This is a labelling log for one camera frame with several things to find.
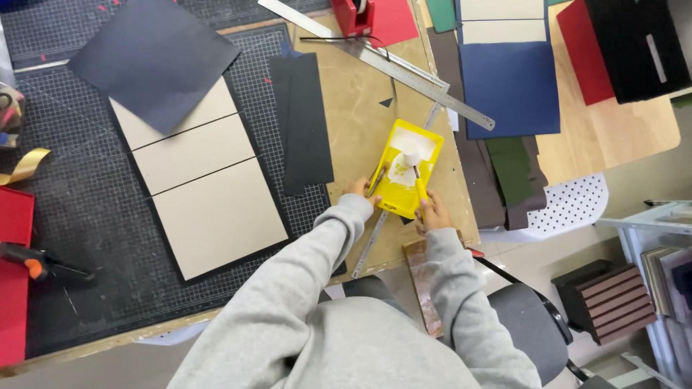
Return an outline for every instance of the red paper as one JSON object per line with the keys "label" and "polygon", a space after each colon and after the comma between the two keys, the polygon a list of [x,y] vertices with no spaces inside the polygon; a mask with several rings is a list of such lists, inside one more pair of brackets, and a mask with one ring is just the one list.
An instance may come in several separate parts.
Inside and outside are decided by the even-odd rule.
{"label": "red paper", "polygon": [[567,52],[586,105],[615,97],[594,26],[584,0],[576,0],[557,16]]}
{"label": "red paper", "polygon": [[[0,242],[28,247],[33,212],[32,195],[0,187]],[[0,258],[0,367],[24,360],[28,280],[24,266]]]}
{"label": "red paper", "polygon": [[370,35],[374,48],[389,46],[418,36],[418,28],[413,21],[411,8],[406,0],[374,0],[375,16]]}

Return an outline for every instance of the yellow roller handle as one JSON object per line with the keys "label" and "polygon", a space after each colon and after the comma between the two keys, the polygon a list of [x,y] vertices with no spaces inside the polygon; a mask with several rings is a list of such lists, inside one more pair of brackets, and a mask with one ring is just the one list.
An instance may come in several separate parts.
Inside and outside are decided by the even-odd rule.
{"label": "yellow roller handle", "polygon": [[[420,204],[420,201],[425,199],[426,201],[428,200],[428,193],[426,192],[426,186],[423,184],[423,179],[416,179],[416,193],[418,194],[418,203]],[[421,216],[425,217],[423,215],[423,208],[421,208]]]}

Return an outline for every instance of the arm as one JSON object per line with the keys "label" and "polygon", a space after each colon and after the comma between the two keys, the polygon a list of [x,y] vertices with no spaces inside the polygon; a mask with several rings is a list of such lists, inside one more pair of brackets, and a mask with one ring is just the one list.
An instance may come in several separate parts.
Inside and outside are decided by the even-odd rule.
{"label": "arm", "polygon": [[444,342],[455,350],[483,388],[541,388],[536,366],[517,350],[488,298],[471,252],[451,228],[439,197],[423,206],[428,266],[434,272],[432,303],[444,325]]}
{"label": "arm", "polygon": [[299,355],[308,339],[308,313],[372,211],[363,196],[345,194],[310,233],[260,266],[200,335],[168,388],[268,388],[285,379],[285,358]]}

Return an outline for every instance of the yellow paint tray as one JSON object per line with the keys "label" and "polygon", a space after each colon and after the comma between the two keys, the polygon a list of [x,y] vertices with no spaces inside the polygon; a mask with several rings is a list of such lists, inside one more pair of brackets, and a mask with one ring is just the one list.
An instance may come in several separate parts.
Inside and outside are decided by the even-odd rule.
{"label": "yellow paint tray", "polygon": [[408,219],[415,219],[413,211],[418,209],[420,204],[415,186],[416,174],[413,168],[404,163],[403,153],[420,154],[418,172],[423,184],[427,186],[443,142],[444,138],[440,135],[411,123],[401,119],[394,122],[382,158],[375,173],[370,177],[370,182],[374,184],[382,167],[388,165],[384,177],[372,193],[372,196],[382,196],[382,201],[378,205],[380,208]]}

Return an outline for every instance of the gold ribbon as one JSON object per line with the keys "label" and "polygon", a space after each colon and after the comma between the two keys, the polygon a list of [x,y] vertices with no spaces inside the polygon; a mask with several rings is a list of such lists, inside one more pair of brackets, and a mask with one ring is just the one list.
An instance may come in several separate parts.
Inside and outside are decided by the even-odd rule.
{"label": "gold ribbon", "polygon": [[48,149],[33,149],[19,160],[12,174],[0,174],[0,186],[21,181],[34,175],[41,160],[51,152]]}

